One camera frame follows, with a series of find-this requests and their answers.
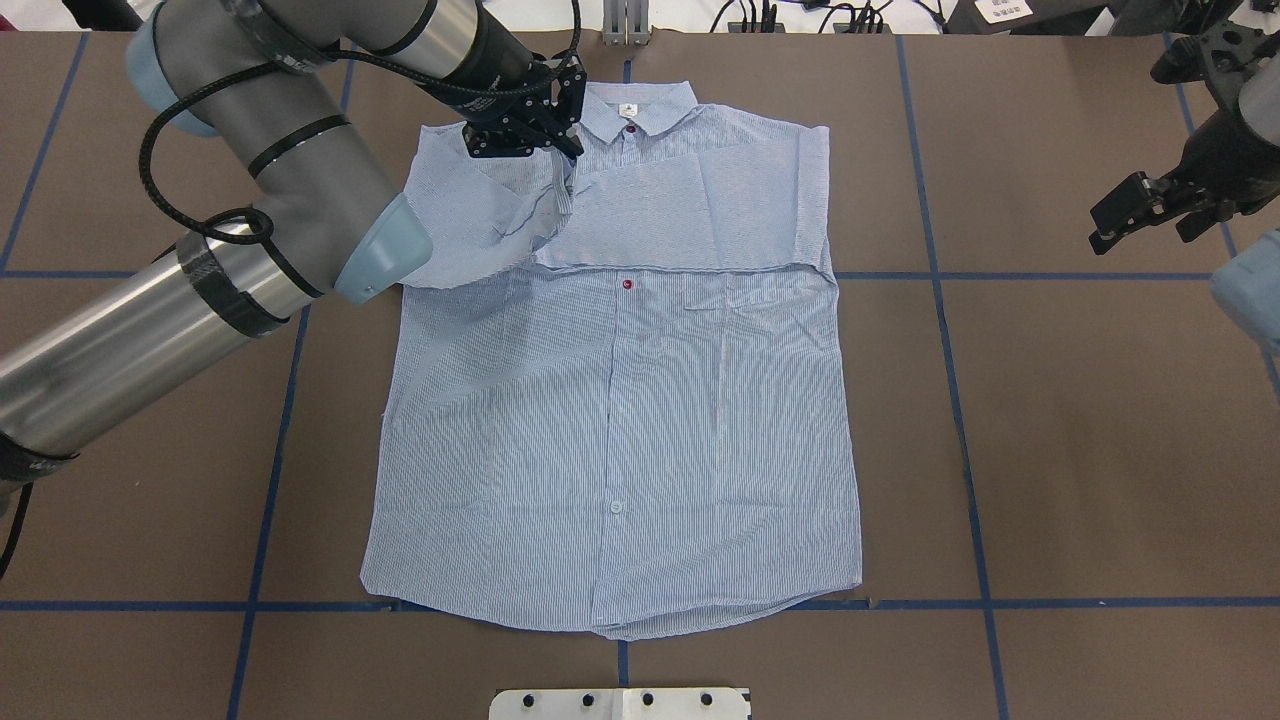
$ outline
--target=shirt collar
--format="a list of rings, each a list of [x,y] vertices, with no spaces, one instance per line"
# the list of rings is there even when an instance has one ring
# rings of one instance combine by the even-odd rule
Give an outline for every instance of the shirt collar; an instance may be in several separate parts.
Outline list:
[[[635,102],[640,105],[640,111],[635,118],[623,118],[617,108],[611,106],[620,102]],[[675,85],[589,82],[582,97],[582,127],[604,142],[612,142],[630,123],[640,126],[646,135],[654,136],[676,127],[676,123],[685,119],[696,106],[698,97],[694,96],[694,88],[689,82]]]

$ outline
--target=brown table surface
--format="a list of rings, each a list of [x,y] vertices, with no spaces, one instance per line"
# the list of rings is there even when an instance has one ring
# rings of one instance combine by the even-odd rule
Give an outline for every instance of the brown table surface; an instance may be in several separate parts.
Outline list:
[[[0,33],[0,351],[179,234],[136,179],[127,40]],[[41,482],[0,587],[0,717],[481,719],[500,688],[620,683],[750,687],[759,719],[1280,716],[1280,382],[1210,297],[1228,243],[1085,242],[1211,109],[1148,79],[1158,37],[582,47],[595,79],[831,127],[865,584],[631,644],[366,594],[398,293],[326,299]],[[366,67],[325,81],[397,178],[452,120]],[[193,215],[255,196],[177,131],[157,177]]]

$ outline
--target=gray metal bracket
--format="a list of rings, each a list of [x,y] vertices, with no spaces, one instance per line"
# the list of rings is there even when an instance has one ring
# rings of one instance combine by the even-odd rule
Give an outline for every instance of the gray metal bracket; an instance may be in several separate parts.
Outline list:
[[[649,45],[649,0],[604,0],[605,45]]]

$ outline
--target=light blue shirt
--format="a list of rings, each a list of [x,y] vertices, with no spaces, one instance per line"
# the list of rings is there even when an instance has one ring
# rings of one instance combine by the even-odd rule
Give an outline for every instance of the light blue shirt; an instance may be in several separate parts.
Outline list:
[[[687,83],[591,83],[581,127],[567,176],[422,131],[431,263],[479,279],[406,281],[365,587],[630,641],[856,585],[827,128]]]

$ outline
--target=light blue joint cap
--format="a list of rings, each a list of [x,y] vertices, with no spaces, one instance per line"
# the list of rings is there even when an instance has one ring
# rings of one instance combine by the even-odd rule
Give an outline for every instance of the light blue joint cap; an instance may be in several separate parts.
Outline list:
[[[1252,247],[1213,273],[1213,300],[1272,355],[1280,355],[1280,231],[1263,234]]]
[[[431,259],[431,236],[417,220],[408,197],[399,193],[387,204],[365,233],[333,288],[352,305],[396,284]]]
[[[169,86],[169,79],[160,69],[160,56],[156,55],[156,15],[159,14],[160,8],[156,8],[147,22],[138,28],[138,32],[133,33],[129,49],[124,51],[124,64],[129,70],[133,88],[142,96],[142,101],[156,113],[178,101],[173,87]],[[172,124],[200,137],[218,137],[218,131],[192,115],[191,110],[183,110],[173,119]]]

